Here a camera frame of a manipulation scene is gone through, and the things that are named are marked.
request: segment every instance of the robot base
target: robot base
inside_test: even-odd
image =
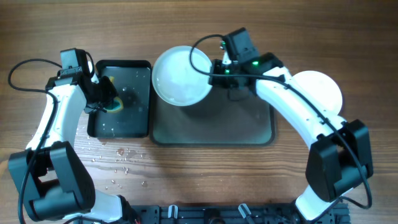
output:
[[[210,207],[178,207],[177,219],[169,218],[172,213],[169,208],[160,207],[157,205],[150,206],[132,206],[132,208],[141,217],[141,224],[209,224],[222,223],[221,221],[211,222],[209,216],[206,216],[207,211],[217,210],[220,212],[220,218],[226,224],[247,224],[237,206],[210,206]],[[291,223],[305,223],[299,220],[294,220],[292,217],[291,203],[271,203],[264,206],[253,206],[249,209],[251,211],[251,218],[255,224],[291,224]],[[75,221],[74,224],[91,224],[92,222]],[[326,213],[316,223],[323,224],[350,224],[349,209],[345,203],[337,204],[332,210]]]

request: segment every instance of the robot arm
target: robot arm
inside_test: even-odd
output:
[[[247,86],[255,95],[272,105],[301,135],[310,150],[305,173],[309,186],[297,198],[295,207],[307,222],[316,220],[335,205],[338,197],[361,184],[362,179],[348,152],[338,151],[340,142],[331,127],[292,88],[311,102],[338,130],[353,149],[365,177],[369,178],[373,174],[373,164],[367,127],[359,120],[347,123],[344,118],[324,108],[300,87],[275,55],[258,54],[245,28],[223,36],[222,39],[221,48],[226,51],[224,59],[213,61],[211,71],[216,75],[207,74],[210,75],[209,84],[223,88]],[[254,79],[253,74],[270,79]]]
[[[92,77],[84,50],[64,50],[61,59],[63,69],[46,85],[46,90],[57,97],[58,107],[26,183],[24,206],[28,216],[33,221],[83,216],[109,223],[126,220],[134,223],[136,214],[122,196],[95,190],[89,173],[72,148],[81,112],[90,113],[108,105],[117,97],[116,89],[108,77]],[[27,150],[10,157],[9,170],[18,190],[52,108],[53,99],[48,96],[42,120]],[[48,170],[54,170],[58,179],[41,182],[39,177]]]

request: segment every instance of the white plate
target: white plate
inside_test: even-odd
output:
[[[189,63],[189,46],[177,46],[165,51],[155,62],[152,84],[164,101],[175,106],[189,106],[198,103],[211,90],[209,76],[196,72]],[[197,69],[209,72],[210,59],[195,49],[192,62]]]

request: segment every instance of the wood grain surface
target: wood grain surface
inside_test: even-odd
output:
[[[28,58],[60,62],[59,51],[72,47],[89,51],[96,61],[144,59],[154,64],[173,46],[242,26],[260,52],[275,53],[292,74],[317,70],[339,84],[341,115],[369,126],[374,161],[369,180],[373,208],[350,205],[352,221],[396,223],[397,11],[394,1],[0,1],[0,223],[17,223],[18,194],[7,160],[24,150],[45,106],[44,95],[7,85],[12,66]],[[221,57],[218,40],[200,49],[211,58]],[[56,72],[51,65],[31,63],[15,72],[13,82],[44,88]],[[134,205],[291,202],[307,186],[308,149],[280,115],[277,140],[262,148],[164,148],[149,138],[100,141],[88,139],[87,120],[83,114],[76,152],[97,189],[121,194]],[[121,149],[123,156],[117,155]],[[363,187],[349,196],[366,203]]]

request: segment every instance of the black tray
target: black tray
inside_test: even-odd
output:
[[[114,77],[124,109],[89,116],[87,133],[94,138],[142,138],[148,135],[152,67],[146,60],[100,60],[98,75]]]
[[[200,102],[174,106],[152,93],[150,138],[160,146],[266,146],[275,139],[274,109],[247,89],[212,88]]]

